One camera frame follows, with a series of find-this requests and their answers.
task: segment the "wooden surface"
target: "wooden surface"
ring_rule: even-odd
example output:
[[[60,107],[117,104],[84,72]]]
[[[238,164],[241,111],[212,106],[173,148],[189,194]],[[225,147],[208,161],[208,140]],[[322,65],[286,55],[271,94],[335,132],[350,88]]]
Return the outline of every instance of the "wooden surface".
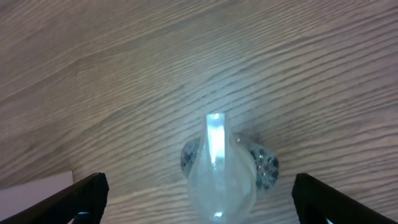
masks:
[[[198,223],[201,117],[273,148],[246,223],[298,223],[308,172],[398,221],[398,2],[0,1],[0,188],[105,172],[103,223]]]

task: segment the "wooden table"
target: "wooden table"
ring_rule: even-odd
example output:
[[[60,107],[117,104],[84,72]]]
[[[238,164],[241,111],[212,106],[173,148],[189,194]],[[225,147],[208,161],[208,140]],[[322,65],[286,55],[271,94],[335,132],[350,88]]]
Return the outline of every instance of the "wooden table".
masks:
[[[308,172],[398,221],[397,1],[0,2],[0,186],[105,172],[103,223],[197,223],[201,118],[278,153],[246,223],[298,223]]]

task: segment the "wood grain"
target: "wood grain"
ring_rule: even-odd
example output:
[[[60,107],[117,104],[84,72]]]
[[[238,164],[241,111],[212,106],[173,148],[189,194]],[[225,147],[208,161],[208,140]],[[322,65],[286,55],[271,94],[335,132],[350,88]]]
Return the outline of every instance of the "wood grain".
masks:
[[[0,2],[0,188],[105,172],[103,223],[198,223],[179,156],[226,111],[279,156],[248,223],[298,223],[308,172],[398,221],[397,1]]]

